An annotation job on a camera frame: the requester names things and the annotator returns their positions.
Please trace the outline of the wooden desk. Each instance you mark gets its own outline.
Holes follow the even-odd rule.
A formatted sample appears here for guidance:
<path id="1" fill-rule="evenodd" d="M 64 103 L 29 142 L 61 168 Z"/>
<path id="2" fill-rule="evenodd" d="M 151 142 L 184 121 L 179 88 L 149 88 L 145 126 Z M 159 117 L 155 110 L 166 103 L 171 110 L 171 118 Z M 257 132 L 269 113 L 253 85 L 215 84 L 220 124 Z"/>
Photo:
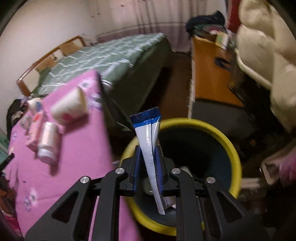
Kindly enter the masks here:
<path id="1" fill-rule="evenodd" d="M 197 101 L 242 108 L 243 103 L 230 91 L 230 71 L 216 65 L 215 58 L 230 60 L 230 54 L 206 39 L 191 38 L 190 97 L 188 117 Z"/>

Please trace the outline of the red jacket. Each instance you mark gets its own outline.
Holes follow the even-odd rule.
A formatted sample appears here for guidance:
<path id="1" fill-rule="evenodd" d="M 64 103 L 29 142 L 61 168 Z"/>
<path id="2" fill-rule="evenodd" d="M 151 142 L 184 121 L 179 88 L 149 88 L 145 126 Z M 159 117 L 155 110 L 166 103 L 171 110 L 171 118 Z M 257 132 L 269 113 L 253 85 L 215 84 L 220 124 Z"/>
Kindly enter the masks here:
<path id="1" fill-rule="evenodd" d="M 241 0 L 227 1 L 227 29 L 233 33 L 237 33 L 237 30 L 241 24 L 239 19 L 239 4 Z"/>

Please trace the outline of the dark clothes on nightstand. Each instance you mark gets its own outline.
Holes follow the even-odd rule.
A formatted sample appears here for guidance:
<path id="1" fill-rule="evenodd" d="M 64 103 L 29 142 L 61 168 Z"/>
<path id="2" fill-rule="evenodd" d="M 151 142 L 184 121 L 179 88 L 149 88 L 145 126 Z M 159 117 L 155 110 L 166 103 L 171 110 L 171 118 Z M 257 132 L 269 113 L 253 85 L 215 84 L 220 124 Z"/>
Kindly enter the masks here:
<path id="1" fill-rule="evenodd" d="M 6 113 L 6 131 L 7 137 L 10 140 L 11 130 L 17 124 L 17 122 L 27 112 L 28 104 L 25 99 L 15 99 Z"/>

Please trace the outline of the yellow rim trash bin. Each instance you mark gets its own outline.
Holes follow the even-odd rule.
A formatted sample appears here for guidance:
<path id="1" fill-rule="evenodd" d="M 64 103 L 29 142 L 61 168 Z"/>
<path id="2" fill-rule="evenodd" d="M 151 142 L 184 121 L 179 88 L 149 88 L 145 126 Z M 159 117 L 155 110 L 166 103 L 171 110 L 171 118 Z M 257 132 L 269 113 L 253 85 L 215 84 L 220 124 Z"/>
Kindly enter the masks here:
<path id="1" fill-rule="evenodd" d="M 240 158 L 230 140 L 214 126 L 196 119 L 171 118 L 161 121 L 159 141 L 164 157 L 175 167 L 187 167 L 191 174 L 205 180 L 214 177 L 237 198 L 241 189 Z M 146 194 L 139 180 L 134 197 L 126 198 L 133 216 L 153 232 L 175 236 L 176 211 L 172 207 L 160 215 L 152 195 Z"/>

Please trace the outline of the blue white toothpaste tube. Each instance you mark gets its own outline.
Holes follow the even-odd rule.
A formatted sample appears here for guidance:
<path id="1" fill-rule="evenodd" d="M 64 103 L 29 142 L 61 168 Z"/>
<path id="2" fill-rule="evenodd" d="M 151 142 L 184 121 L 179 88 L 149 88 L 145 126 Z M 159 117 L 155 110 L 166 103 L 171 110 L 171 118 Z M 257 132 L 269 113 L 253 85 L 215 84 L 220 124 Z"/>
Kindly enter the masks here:
<path id="1" fill-rule="evenodd" d="M 161 113 L 158 108 L 151 108 L 130 116 L 130 120 L 137 134 L 158 213 L 165 215 L 165 210 L 175 204 L 175 199 L 161 194 L 163 171 L 161 154 L 157 147 Z"/>

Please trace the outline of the white pill bottle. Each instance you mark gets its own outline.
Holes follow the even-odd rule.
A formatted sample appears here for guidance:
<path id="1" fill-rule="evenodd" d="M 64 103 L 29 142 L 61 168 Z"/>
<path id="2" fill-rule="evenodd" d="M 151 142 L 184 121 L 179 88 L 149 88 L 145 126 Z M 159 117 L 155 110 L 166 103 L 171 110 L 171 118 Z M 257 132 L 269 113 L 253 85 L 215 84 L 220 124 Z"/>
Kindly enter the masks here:
<path id="1" fill-rule="evenodd" d="M 58 126 L 52 122 L 44 122 L 39 137 L 37 156 L 39 160 L 50 166 L 58 159 L 59 132 Z"/>

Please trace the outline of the pink fuzzy sleeve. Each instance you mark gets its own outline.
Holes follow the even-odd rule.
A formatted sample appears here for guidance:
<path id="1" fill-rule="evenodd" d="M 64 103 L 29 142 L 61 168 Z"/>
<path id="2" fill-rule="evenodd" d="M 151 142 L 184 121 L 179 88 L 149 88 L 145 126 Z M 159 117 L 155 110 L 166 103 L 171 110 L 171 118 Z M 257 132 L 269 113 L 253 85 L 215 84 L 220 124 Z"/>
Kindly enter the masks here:
<path id="1" fill-rule="evenodd" d="M 283 185 L 289 185 L 295 182 L 295 155 L 288 157 L 284 162 L 280 164 L 280 181 Z"/>

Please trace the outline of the pink strawberry milk carton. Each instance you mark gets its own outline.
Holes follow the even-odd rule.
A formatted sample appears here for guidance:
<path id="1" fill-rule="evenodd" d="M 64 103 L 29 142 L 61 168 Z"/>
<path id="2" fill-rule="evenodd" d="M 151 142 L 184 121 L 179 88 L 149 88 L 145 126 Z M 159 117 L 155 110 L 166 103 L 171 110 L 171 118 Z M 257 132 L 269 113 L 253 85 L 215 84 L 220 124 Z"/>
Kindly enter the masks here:
<path id="1" fill-rule="evenodd" d="M 27 136 L 26 146 L 33 152 L 37 151 L 42 125 L 46 120 L 47 115 L 46 112 L 43 110 L 36 113 L 32 118 Z"/>

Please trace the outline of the bed with green quilt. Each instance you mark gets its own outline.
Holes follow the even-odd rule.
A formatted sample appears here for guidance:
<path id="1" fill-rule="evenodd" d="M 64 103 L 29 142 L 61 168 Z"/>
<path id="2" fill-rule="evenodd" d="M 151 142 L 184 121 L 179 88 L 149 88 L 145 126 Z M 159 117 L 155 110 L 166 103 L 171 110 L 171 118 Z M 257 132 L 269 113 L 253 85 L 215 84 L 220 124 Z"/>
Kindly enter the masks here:
<path id="1" fill-rule="evenodd" d="M 138 112 L 161 71 L 169 66 L 170 43 L 163 33 L 127 36 L 62 57 L 41 71 L 33 96 L 46 96 L 82 73 L 96 70 L 107 96 L 127 115 Z"/>

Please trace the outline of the white round bowl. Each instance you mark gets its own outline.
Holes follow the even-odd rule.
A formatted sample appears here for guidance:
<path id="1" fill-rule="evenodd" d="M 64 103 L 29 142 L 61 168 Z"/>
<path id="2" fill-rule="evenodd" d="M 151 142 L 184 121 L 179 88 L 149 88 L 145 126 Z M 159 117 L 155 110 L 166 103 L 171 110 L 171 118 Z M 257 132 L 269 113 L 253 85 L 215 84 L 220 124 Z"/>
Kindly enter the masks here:
<path id="1" fill-rule="evenodd" d="M 33 115 L 43 110 L 43 100 L 41 98 L 31 98 L 27 103 Z"/>

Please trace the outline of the wooden headboard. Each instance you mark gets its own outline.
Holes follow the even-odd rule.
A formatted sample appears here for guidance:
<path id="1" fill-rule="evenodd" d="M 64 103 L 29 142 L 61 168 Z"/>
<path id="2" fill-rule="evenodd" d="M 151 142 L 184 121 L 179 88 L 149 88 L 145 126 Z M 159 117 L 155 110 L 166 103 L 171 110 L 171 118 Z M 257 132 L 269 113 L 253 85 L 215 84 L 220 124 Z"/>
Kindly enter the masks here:
<path id="1" fill-rule="evenodd" d="M 86 47 L 83 37 L 76 36 L 45 54 L 41 59 L 33 63 L 16 81 L 20 92 L 24 96 L 29 96 L 37 87 L 43 70 L 52 69 L 62 58 L 75 53 L 82 47 Z"/>

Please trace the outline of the dark clothes pile on desk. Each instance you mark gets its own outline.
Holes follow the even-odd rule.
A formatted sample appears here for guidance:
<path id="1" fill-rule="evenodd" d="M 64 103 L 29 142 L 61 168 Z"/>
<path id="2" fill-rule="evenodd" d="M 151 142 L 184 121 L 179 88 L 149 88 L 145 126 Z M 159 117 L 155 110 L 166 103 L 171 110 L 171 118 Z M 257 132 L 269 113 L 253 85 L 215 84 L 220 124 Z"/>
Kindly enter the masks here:
<path id="1" fill-rule="evenodd" d="M 186 23 L 186 32 L 192 36 L 197 25 L 221 25 L 224 27 L 225 18 L 219 10 L 215 11 L 212 15 L 198 15 L 191 17 Z"/>

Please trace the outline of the pink floral tablecloth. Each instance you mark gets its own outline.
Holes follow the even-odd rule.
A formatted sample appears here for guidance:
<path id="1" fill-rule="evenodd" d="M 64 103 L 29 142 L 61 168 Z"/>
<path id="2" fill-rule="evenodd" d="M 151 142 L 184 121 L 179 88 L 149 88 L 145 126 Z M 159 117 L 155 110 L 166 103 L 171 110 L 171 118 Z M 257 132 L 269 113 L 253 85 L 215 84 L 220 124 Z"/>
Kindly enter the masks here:
<path id="1" fill-rule="evenodd" d="M 79 178 L 100 178 L 113 169 L 103 108 L 99 103 L 99 83 L 99 73 L 88 71 L 43 99 L 43 108 L 49 113 L 58 100 L 76 87 L 87 96 L 88 114 L 59 129 L 55 165 L 40 161 L 27 147 L 24 129 L 20 125 L 13 128 L 10 148 L 15 156 L 4 174 L 16 193 L 16 219 L 22 234 L 25 235 Z"/>

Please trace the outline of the white paper cup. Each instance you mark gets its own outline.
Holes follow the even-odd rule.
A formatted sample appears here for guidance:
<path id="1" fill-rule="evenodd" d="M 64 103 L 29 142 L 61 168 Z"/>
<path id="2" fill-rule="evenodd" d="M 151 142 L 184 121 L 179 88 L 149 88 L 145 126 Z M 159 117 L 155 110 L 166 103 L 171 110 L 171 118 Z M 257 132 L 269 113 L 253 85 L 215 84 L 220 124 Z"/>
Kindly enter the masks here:
<path id="1" fill-rule="evenodd" d="M 67 125 L 88 115 L 85 92 L 81 87 L 75 87 L 51 106 L 50 112 L 60 125 Z"/>

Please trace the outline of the small green white jar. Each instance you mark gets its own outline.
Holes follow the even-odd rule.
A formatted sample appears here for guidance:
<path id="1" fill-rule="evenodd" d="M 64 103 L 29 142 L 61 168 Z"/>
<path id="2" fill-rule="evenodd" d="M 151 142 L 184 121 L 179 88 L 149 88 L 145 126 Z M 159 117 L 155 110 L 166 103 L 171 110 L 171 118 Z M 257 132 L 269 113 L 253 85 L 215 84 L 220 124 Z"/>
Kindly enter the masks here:
<path id="1" fill-rule="evenodd" d="M 30 125 L 31 125 L 31 121 L 32 121 L 32 118 L 31 116 L 24 116 L 22 119 L 21 119 L 21 127 L 24 129 L 24 130 L 28 130 L 30 128 Z"/>

